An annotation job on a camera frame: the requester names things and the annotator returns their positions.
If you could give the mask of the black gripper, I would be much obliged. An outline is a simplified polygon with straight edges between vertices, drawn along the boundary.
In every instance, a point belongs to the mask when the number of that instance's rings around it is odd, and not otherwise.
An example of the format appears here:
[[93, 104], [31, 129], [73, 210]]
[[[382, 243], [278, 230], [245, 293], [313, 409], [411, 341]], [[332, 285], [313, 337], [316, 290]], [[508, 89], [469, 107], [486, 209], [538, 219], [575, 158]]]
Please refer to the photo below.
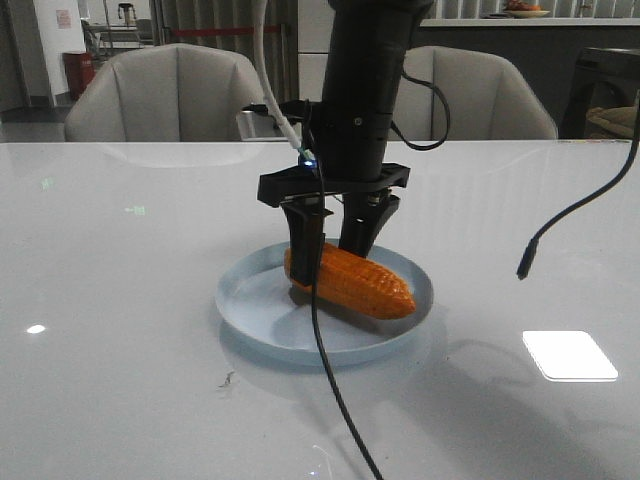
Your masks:
[[404, 188], [410, 169], [383, 161], [384, 116], [357, 126], [350, 116], [334, 118], [336, 110], [322, 102], [293, 100], [280, 109], [286, 120], [301, 126], [298, 165], [262, 175], [257, 198], [272, 207], [282, 203], [289, 228], [289, 277], [309, 286], [319, 265], [324, 220], [332, 212], [317, 199], [291, 199], [317, 192], [311, 180], [317, 167], [328, 192], [345, 193], [339, 247], [363, 258], [399, 208], [400, 198], [390, 188]]

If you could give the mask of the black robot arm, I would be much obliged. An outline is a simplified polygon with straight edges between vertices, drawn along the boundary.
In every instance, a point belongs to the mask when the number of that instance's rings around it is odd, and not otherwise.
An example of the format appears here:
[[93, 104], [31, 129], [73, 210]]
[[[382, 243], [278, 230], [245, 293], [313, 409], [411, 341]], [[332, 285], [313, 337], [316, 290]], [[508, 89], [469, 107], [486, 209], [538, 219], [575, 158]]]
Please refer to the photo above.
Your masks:
[[293, 280], [312, 285], [319, 275], [324, 199], [339, 194], [343, 250], [366, 257], [397, 210], [394, 187], [405, 187], [409, 168], [383, 158], [403, 64], [426, 1], [333, 1], [330, 47], [321, 99], [277, 103], [266, 72], [266, 2], [252, 4], [254, 66], [263, 101], [245, 107], [270, 117], [298, 154], [294, 167], [259, 179], [258, 199], [284, 210]]

